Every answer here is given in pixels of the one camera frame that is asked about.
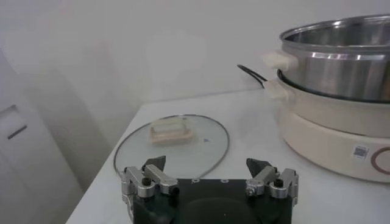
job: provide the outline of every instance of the white wall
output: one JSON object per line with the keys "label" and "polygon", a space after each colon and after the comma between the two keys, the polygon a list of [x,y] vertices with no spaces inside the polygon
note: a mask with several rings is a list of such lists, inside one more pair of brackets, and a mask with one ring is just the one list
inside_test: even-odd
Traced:
{"label": "white wall", "polygon": [[143,102],[257,88],[236,64],[271,75],[259,58],[280,32],[390,9],[388,0],[16,2],[19,13],[2,17],[21,22],[7,23],[1,44],[84,187]]}

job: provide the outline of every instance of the black screw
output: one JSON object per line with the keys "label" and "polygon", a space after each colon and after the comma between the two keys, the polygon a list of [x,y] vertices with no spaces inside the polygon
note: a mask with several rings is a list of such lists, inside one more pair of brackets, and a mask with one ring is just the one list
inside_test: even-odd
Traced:
{"label": "black screw", "polygon": [[282,179],[276,179],[276,180],[274,181],[274,186],[275,186],[275,187],[283,187],[283,184],[284,184],[284,182],[283,182]]}
{"label": "black screw", "polygon": [[180,189],[178,187],[174,187],[169,191],[169,193],[172,195],[172,197],[176,197],[180,193]]}
{"label": "black screw", "polygon": [[152,184],[152,179],[149,177],[142,178],[142,185],[143,186],[150,186]]}

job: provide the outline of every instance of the black power cord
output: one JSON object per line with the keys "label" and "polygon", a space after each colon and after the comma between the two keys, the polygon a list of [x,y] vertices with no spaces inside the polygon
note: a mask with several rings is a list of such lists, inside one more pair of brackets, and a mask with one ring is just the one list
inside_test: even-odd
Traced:
{"label": "black power cord", "polygon": [[267,79],[263,76],[259,75],[257,72],[243,66],[243,65],[237,65],[241,70],[243,70],[246,74],[252,76],[258,83],[260,83],[261,87],[264,88],[263,82],[267,82]]}

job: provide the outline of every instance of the pot rim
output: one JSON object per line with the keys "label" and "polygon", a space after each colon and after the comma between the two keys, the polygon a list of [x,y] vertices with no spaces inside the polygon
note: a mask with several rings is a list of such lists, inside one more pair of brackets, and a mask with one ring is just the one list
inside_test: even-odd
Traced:
{"label": "pot rim", "polygon": [[287,44],[292,47],[301,48],[301,49],[322,49],[325,51],[339,51],[339,50],[352,50],[352,51],[390,51],[390,44],[381,44],[381,45],[326,45],[326,44],[308,44],[308,43],[299,43],[286,38],[291,35],[302,33],[308,30],[323,29],[325,27],[333,27],[340,25],[348,25],[355,23],[366,23],[366,22],[375,22],[375,21],[389,21],[390,14],[381,14],[381,15],[368,15],[368,16],[356,16],[343,19],[335,19],[329,21],[323,21],[319,23],[313,23],[306,26],[296,27],[284,31],[279,35],[279,38],[284,44]]}

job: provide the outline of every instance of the stainless steel pot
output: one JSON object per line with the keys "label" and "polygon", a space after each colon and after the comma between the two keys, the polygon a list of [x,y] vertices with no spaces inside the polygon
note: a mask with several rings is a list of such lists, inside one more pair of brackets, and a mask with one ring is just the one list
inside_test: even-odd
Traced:
{"label": "stainless steel pot", "polygon": [[287,30],[267,55],[283,81],[322,96],[390,103],[390,15],[326,21]]}

